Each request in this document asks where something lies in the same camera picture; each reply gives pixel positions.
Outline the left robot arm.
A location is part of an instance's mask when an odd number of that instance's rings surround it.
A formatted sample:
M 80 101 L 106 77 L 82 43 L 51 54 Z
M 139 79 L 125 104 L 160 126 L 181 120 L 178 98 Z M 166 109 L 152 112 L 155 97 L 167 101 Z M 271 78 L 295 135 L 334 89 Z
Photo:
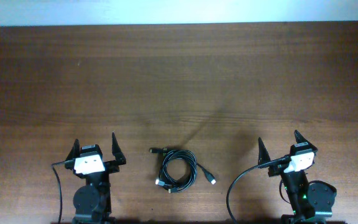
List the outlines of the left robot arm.
M 99 145 L 80 146 L 78 139 L 65 159 L 65 168 L 85 180 L 85 185 L 73 196 L 75 215 L 72 223 L 116 223 L 116 219 L 111 216 L 109 176 L 119 172 L 119 167 L 126 164 L 126 158 L 114 133 L 111 134 L 111 139 L 111 152 L 114 156 L 112 161 L 103 161 Z

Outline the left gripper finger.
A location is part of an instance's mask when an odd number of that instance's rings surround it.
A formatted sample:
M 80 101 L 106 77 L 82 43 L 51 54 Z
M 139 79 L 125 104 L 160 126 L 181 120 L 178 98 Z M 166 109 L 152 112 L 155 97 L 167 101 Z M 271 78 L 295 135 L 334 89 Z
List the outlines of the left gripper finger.
M 121 151 L 121 148 L 118 145 L 117 139 L 116 139 L 116 135 L 114 132 L 112 132 L 112 154 L 115 157 L 115 161 L 118 164 L 125 164 L 126 163 L 126 157 L 123 154 L 123 152 Z
M 65 160 L 74 161 L 79 156 L 80 156 L 80 142 L 78 139 L 75 139 L 73 143 L 73 147 L 71 148 L 71 151 L 69 152 Z

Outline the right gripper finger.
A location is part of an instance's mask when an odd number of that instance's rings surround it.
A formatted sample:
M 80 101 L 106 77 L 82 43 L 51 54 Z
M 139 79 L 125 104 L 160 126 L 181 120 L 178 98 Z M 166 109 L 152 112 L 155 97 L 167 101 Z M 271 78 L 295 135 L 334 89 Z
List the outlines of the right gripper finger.
M 266 164 L 271 161 L 267 148 L 262 140 L 258 138 L 258 147 L 259 147 L 259 156 L 258 156 L 258 165 Z
M 309 140 L 307 140 L 298 130 L 294 130 L 294 136 L 297 144 L 307 142 L 314 153 L 318 151 L 317 147 L 310 143 Z

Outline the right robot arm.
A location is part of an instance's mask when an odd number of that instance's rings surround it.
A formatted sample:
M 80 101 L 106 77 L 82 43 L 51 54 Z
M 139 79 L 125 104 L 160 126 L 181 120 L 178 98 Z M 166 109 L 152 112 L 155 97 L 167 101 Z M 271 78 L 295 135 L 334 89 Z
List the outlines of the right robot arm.
M 320 180 L 308 181 L 306 170 L 314 164 L 318 148 L 299 131 L 295 130 L 294 136 L 296 143 L 290 147 L 290 153 L 274 160 L 259 138 L 258 168 L 267 168 L 269 177 L 281 177 L 280 188 L 285 188 L 293 210 L 291 215 L 282 215 L 282 223 L 325 223 L 333 215 L 337 190 Z

